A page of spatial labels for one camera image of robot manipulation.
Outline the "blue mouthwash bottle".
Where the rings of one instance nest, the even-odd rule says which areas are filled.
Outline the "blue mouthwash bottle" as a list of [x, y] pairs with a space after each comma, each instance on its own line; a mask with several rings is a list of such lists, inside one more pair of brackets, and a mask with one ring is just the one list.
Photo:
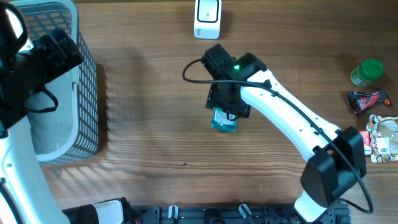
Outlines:
[[213, 108], [211, 127], [223, 132], [235, 132], [236, 116], [227, 114], [220, 108]]

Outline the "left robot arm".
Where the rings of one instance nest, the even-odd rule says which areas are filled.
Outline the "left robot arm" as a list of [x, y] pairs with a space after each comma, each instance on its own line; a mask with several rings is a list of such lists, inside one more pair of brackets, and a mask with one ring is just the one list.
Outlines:
[[57, 98], [46, 89], [64, 73], [83, 63], [76, 43], [61, 28], [40, 36], [30, 50], [27, 27], [15, 5], [1, 3], [1, 220], [4, 223], [140, 223], [126, 198], [61, 210], [34, 152], [26, 101], [45, 93], [53, 107]]

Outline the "red black small packet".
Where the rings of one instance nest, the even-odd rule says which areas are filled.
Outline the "red black small packet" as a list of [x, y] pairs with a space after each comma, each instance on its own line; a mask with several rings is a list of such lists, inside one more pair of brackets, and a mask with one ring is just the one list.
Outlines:
[[347, 98], [353, 113], [357, 116], [365, 114], [368, 109], [377, 103], [382, 103], [386, 106], [391, 105], [391, 100], [384, 90], [378, 90], [374, 93], [350, 91], [347, 93]]

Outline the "green lid spice jar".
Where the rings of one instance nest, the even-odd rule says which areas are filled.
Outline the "green lid spice jar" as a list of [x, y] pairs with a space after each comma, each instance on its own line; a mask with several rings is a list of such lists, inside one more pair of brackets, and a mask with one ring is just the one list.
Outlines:
[[382, 77], [383, 64], [374, 58], [364, 60], [350, 75], [351, 82], [358, 87], [367, 87]]

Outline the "white brown snack pouch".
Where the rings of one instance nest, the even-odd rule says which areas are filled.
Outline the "white brown snack pouch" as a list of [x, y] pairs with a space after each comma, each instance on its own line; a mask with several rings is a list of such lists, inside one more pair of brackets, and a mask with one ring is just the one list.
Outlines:
[[366, 126], [373, 163], [397, 162], [397, 117], [372, 114]]

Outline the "red white small box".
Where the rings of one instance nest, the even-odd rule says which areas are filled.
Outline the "red white small box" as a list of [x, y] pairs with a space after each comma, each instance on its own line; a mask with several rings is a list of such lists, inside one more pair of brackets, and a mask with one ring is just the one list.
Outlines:
[[363, 137], [364, 153], [365, 155], [371, 155], [372, 147], [371, 147], [370, 133], [368, 131], [361, 131], [360, 133]]

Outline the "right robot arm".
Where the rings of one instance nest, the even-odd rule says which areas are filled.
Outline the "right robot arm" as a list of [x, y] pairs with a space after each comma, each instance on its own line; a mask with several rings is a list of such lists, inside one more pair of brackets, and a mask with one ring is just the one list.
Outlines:
[[220, 45], [208, 49], [200, 62], [211, 75], [206, 108], [223, 112], [234, 123], [252, 108], [269, 119], [298, 149], [306, 162], [300, 183], [303, 193], [294, 209], [314, 222], [366, 175], [363, 137], [357, 129], [341, 130], [289, 93], [251, 53], [230, 56]]

